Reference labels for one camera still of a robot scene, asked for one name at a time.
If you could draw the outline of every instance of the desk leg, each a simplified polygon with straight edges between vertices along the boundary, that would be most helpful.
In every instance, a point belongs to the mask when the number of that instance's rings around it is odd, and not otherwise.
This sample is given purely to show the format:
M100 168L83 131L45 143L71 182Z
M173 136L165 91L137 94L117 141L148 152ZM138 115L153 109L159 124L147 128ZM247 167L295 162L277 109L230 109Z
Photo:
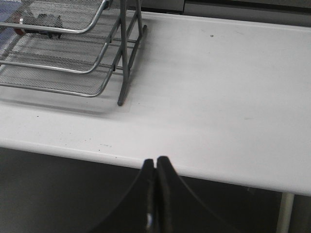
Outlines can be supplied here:
M288 233L288 229L291 222L291 215L294 203L294 194L283 193L280 211L278 214L278 221L276 227L276 233Z

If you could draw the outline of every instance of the metal pole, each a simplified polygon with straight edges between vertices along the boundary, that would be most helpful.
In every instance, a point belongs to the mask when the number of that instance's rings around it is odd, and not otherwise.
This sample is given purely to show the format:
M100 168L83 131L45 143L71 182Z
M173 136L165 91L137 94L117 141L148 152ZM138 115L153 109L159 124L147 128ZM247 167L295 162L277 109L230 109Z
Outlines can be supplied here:
M136 0L136 11L137 11L139 35L142 36L143 30L142 30L142 19L141 19L141 0Z
M122 106L129 84L129 70L127 63L127 28L126 28L126 0L120 0L120 20L121 20L121 50L123 67L123 84L118 100L118 105Z
M294 203L294 194L283 193L280 211L278 214L278 221L276 227L276 233L288 233L288 229L291 222L291 215Z

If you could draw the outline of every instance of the white desk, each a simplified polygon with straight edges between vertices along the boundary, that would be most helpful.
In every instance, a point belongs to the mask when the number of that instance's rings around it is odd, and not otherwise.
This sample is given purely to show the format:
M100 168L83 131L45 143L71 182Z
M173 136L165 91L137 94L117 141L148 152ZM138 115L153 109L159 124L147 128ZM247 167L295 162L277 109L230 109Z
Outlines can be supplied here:
M311 29L144 13L121 77L86 99L0 88L0 147L311 195Z

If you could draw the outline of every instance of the dark floor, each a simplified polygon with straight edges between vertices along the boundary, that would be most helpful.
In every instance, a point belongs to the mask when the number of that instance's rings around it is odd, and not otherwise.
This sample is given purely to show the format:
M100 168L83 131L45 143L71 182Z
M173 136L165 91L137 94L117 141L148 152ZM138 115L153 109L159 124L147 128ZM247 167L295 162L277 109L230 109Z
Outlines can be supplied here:
M138 172L0 148L0 232L88 232L117 206ZM209 209L241 233L275 232L280 193L183 180Z
M120 202L137 169L0 149L1 233L85 233Z

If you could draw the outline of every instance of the desk organizer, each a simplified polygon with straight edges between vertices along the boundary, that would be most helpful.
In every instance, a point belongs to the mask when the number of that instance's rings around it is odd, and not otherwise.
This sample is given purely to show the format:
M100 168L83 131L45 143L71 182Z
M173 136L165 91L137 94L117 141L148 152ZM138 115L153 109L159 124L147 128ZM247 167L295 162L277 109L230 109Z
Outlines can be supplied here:
M123 105L146 29L140 9L140 0L134 11L127 0L0 0L0 85L95 97L121 69Z

